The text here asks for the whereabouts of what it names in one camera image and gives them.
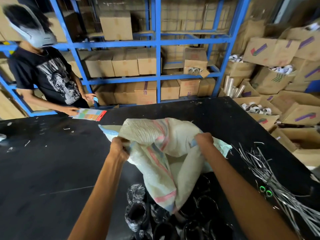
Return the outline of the blue metal shelf rack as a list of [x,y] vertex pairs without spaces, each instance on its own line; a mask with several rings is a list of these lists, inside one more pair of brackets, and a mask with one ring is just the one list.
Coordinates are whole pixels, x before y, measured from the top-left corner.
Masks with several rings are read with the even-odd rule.
[[[67,31],[65,24],[65,19],[62,17],[62,11],[56,0],[50,0],[53,5],[55,14],[58,15],[58,20],[62,22],[62,30],[66,35],[66,43],[58,43],[54,47],[60,50],[68,50],[71,52],[75,59],[75,63],[78,66],[79,72],[82,76],[81,85],[84,85],[89,92],[92,92],[91,85],[99,84],[117,84],[117,83],[132,83],[132,82],[146,82],[146,81],[156,81],[157,82],[157,103],[161,103],[160,98],[160,82],[164,80],[173,79],[192,79],[200,78],[200,75],[162,75],[161,69],[162,65],[181,65],[181,62],[169,62],[162,63],[161,60],[161,47],[170,45],[191,45],[191,44],[208,44],[208,50],[206,52],[207,59],[210,58],[210,53],[212,51],[214,44],[226,44],[225,57],[223,58],[221,69],[218,69],[215,65],[210,64],[210,69],[213,71],[208,74],[207,77],[217,77],[215,87],[211,94],[211,97],[217,97],[218,90],[222,84],[222,78],[227,66],[228,57],[231,54],[236,36],[240,29],[242,22],[246,16],[248,8],[250,6],[251,0],[238,0],[234,16],[229,28],[228,34],[217,32],[219,17],[221,15],[222,8],[225,0],[219,0],[216,8],[216,13],[213,22],[213,29],[207,30],[207,33],[203,35],[210,35],[210,38],[198,38],[195,35],[199,35],[201,30],[194,30],[185,33],[178,33],[177,31],[166,31],[162,33],[161,28],[161,0],[151,0],[151,20],[155,22],[152,24],[153,33],[151,31],[145,33],[137,33],[138,36],[150,36],[148,40],[129,40],[129,41],[102,41],[102,42],[73,42],[71,40],[70,34]],[[88,80],[88,77],[83,69],[83,65],[78,53],[78,49],[87,49],[90,52],[93,48],[127,48],[127,47],[146,47],[156,49],[156,74],[150,76],[118,76],[114,78],[98,77],[92,80]]]

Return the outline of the pile of printed cardboard boxes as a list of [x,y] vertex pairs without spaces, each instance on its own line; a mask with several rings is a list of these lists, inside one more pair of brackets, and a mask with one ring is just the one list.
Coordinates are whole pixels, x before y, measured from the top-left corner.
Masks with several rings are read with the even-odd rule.
[[[243,63],[227,62],[219,97],[224,97],[226,75],[244,78],[241,106],[254,102],[269,107],[272,115],[248,113],[306,167],[320,167],[320,27],[265,26],[247,20],[238,32],[231,55]],[[269,67],[293,65],[289,75]]]

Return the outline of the person's right forearm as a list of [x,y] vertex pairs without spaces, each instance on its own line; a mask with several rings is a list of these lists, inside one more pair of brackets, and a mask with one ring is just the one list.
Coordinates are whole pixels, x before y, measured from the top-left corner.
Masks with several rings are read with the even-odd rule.
[[248,240],[299,240],[282,217],[213,144],[200,146]]

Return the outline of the bundle of clear film rolls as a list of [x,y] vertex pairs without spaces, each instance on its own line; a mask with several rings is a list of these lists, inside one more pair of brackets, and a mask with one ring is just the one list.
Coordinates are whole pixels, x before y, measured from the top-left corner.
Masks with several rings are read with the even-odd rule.
[[226,75],[222,87],[224,95],[231,98],[240,98],[241,93],[246,87],[242,84],[242,82],[245,80],[245,78],[231,77],[229,75]]

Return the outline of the bundle of silver strips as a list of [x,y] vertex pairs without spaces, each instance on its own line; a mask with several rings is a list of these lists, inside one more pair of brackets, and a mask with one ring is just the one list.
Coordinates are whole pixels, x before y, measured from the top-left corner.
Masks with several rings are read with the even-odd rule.
[[252,174],[261,181],[259,184],[256,180],[257,189],[262,185],[272,191],[273,197],[264,198],[271,199],[277,204],[277,206],[274,205],[274,208],[285,215],[290,226],[297,234],[298,239],[305,240],[297,222],[297,219],[301,219],[307,229],[320,240],[320,210],[313,209],[301,202],[301,198],[310,199],[315,188],[310,186],[306,193],[294,193],[276,177],[270,165],[270,162],[273,160],[272,158],[266,158],[258,146],[254,146],[248,150],[242,147],[240,143],[238,144],[235,150],[240,154],[240,157]]

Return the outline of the colourful flat packet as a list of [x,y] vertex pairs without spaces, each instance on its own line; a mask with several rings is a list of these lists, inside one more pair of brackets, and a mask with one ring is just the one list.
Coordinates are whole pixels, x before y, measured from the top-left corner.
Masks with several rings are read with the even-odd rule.
[[71,116],[73,119],[83,119],[90,121],[101,121],[102,117],[106,114],[106,110],[80,108],[76,116]]

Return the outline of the person's right hand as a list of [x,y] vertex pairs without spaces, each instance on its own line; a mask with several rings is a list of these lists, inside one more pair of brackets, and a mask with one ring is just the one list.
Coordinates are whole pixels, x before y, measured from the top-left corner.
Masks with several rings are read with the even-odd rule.
[[204,156],[210,154],[214,149],[214,140],[211,133],[198,133],[197,135],[203,135],[203,151],[201,153]]

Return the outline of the stack of plain cardboard boxes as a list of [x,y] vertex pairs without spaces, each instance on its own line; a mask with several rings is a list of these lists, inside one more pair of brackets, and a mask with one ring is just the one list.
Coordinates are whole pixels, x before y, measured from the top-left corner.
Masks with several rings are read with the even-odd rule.
[[[58,20],[58,15],[55,14],[53,5],[50,0],[43,1],[50,5],[51,12],[47,12],[44,15],[51,23],[51,31],[56,36],[58,43],[66,43],[67,39],[62,30],[62,22]],[[141,36],[137,35],[137,33],[146,33],[148,31],[153,33],[152,24],[155,24],[155,22],[151,19],[151,0],[102,0],[98,4],[103,4],[103,1],[105,5],[89,7],[89,14],[93,12],[94,18],[98,20],[98,25],[102,28],[102,33],[99,35],[87,33],[76,0],[70,1],[73,10],[63,11],[61,9],[67,31],[73,42],[139,41],[150,39],[150,36]],[[179,34],[201,30],[200,34],[195,36],[198,38],[210,38],[210,35],[203,35],[203,33],[213,29],[218,2],[219,0],[161,0],[160,30],[162,33],[177,31]],[[34,6],[31,0],[0,0],[0,100],[5,96],[2,94],[2,88],[4,88],[4,92],[9,95],[9,98],[22,109],[23,115],[13,115],[12,118],[53,115],[56,111],[26,102],[17,90],[16,80],[9,69],[7,61],[22,41],[22,36],[10,27],[2,11],[3,6],[10,4],[22,4],[41,11],[38,6]],[[238,0],[224,1],[222,12],[218,15],[217,32],[228,34],[237,4]],[[162,65],[162,75],[183,75],[184,50],[188,47],[204,48],[206,52],[208,50],[208,44],[193,43],[191,45],[162,46],[160,60],[162,63],[182,61],[182,64]],[[72,71],[81,81],[82,75],[71,52],[56,49],[71,65]],[[79,48],[78,53],[88,80],[98,77],[114,78],[118,76],[152,76],[156,74],[155,48],[93,48],[92,51]],[[214,62],[209,60],[210,58],[208,59],[207,69],[211,73],[213,71],[210,69],[210,64],[213,65]],[[204,85],[202,80],[214,81],[215,85],[217,77],[162,80],[160,82],[160,99],[163,102],[189,96],[201,97],[199,91]],[[116,104],[147,105],[157,103],[156,81],[91,85],[92,92],[89,92],[86,86],[82,86],[85,93],[94,93],[98,98],[98,103],[88,103],[89,106],[94,106],[95,109]]]

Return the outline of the open carton with tape rolls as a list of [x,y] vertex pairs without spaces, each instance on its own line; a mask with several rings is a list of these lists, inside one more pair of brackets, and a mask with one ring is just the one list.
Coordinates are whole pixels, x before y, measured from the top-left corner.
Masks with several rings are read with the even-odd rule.
[[184,50],[183,74],[208,77],[208,59],[204,48],[185,48]]

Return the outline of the person's left hand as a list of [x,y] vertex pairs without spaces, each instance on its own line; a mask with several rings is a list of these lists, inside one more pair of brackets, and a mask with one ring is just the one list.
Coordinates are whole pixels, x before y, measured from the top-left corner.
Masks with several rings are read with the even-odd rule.
[[129,159],[129,153],[123,145],[123,138],[114,137],[112,139],[107,158],[121,163]]

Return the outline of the person's left forearm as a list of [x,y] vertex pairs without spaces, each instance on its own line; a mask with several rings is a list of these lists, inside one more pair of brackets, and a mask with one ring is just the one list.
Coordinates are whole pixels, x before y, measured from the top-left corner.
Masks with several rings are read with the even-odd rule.
[[126,152],[109,153],[67,240],[106,240]]

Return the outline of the heap of black plastic bags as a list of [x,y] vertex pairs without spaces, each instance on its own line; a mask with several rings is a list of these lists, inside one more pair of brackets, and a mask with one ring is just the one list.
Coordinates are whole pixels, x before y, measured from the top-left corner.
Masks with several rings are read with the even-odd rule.
[[216,203],[218,181],[213,172],[199,176],[191,195],[176,212],[159,206],[143,184],[127,190],[125,220],[130,240],[236,240]]

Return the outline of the white woven plastic sack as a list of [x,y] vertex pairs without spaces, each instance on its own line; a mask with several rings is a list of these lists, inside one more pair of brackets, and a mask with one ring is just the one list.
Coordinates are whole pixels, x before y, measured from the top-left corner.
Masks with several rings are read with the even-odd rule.
[[200,174],[213,171],[194,139],[202,130],[190,121],[126,119],[98,126],[109,141],[130,141],[128,162],[142,173],[151,198],[171,214],[187,201]]

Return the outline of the green-handled scissors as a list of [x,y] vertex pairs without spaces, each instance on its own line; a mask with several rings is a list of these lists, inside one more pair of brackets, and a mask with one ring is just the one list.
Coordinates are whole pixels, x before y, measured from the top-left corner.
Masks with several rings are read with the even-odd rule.
[[264,197],[266,197],[266,198],[271,198],[271,197],[273,197],[273,193],[272,193],[272,191],[271,190],[269,190],[267,187],[265,187],[265,186],[259,186],[258,187],[258,190],[259,190],[259,192],[260,193],[262,193],[263,195],[264,195]]

